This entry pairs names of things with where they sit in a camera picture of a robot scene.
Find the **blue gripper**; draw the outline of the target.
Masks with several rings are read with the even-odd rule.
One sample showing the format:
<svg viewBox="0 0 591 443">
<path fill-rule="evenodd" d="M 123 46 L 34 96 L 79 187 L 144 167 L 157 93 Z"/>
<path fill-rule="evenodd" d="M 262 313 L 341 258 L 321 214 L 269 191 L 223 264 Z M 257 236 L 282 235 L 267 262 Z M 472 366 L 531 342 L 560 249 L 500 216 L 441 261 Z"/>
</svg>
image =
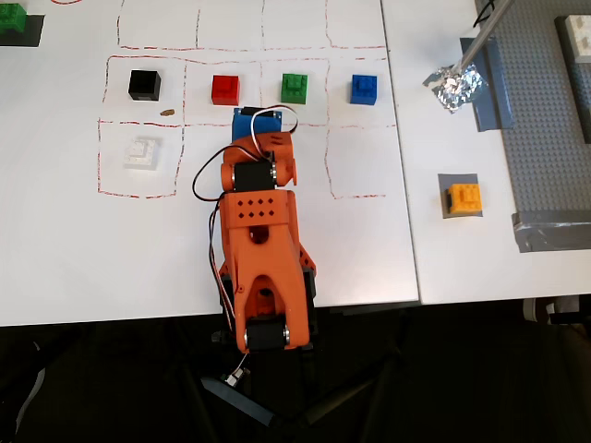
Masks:
<svg viewBox="0 0 591 443">
<path fill-rule="evenodd" d="M 253 115 L 260 111 L 258 107 L 240 107 L 234 109 L 232 122 L 232 139 L 251 136 L 250 123 Z M 280 132 L 282 130 L 283 115 L 281 111 L 267 111 L 259 114 L 254 122 L 255 134 Z"/>
</svg>

